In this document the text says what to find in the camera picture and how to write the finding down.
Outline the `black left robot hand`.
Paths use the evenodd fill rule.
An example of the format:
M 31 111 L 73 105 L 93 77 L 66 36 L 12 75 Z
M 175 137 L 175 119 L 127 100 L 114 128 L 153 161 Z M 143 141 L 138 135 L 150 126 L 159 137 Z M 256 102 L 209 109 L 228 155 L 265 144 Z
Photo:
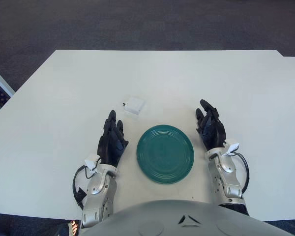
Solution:
M 123 123 L 116 120 L 115 110 L 111 110 L 104 123 L 104 132 L 100 137 L 97 155 L 101 164 L 118 166 L 122 154 L 124 153 L 128 141 L 124 139 Z

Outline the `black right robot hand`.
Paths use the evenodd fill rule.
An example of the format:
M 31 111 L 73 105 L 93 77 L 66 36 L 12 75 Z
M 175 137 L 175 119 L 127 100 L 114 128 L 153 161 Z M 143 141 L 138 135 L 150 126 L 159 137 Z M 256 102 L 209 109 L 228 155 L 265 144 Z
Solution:
M 196 109 L 198 125 L 196 130 L 202 138 L 205 148 L 207 151 L 213 148 L 222 148 L 226 140 L 226 132 L 223 123 L 219 119 L 217 109 L 203 99 L 200 100 L 200 105 L 206 114 L 204 115 L 199 108 Z

